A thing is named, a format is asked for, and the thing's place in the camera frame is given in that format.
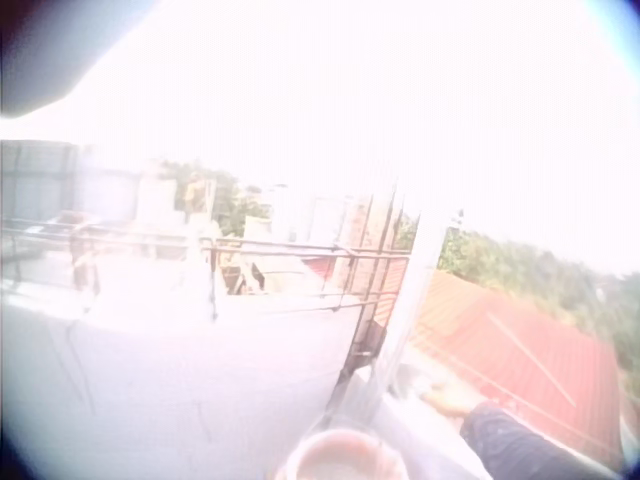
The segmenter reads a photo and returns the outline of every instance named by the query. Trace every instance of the corrugated metal roof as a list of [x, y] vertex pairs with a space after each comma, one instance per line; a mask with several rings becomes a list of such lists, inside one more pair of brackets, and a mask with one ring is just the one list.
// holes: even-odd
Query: corrugated metal roof
[[440, 271], [410, 343], [541, 433], [621, 467], [620, 392], [610, 346]]

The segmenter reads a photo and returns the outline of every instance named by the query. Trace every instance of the dark sleeve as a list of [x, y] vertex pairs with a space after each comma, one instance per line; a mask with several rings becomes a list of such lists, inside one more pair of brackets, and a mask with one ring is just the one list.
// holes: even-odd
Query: dark sleeve
[[606, 478], [490, 402], [469, 414], [460, 434], [494, 480]]

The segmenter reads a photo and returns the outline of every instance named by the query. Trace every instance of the sky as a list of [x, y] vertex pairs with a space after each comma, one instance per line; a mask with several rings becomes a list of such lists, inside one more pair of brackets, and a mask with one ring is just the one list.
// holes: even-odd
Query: sky
[[463, 206], [492, 236], [640, 270], [640, 30], [585, 5], [167, 0], [1, 126], [322, 194], [397, 178], [410, 211]]

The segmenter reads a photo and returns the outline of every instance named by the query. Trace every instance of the paint bucket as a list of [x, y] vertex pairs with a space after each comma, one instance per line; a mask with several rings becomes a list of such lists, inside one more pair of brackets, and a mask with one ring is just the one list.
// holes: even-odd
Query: paint bucket
[[278, 480], [408, 480], [402, 457], [381, 440], [353, 429], [305, 439]]

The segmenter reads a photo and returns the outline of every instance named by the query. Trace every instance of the hand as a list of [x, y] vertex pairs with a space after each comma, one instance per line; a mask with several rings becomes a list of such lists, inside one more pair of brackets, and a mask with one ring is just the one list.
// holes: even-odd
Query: hand
[[466, 417], [486, 398], [461, 382], [450, 381], [433, 385], [422, 400], [446, 417]]

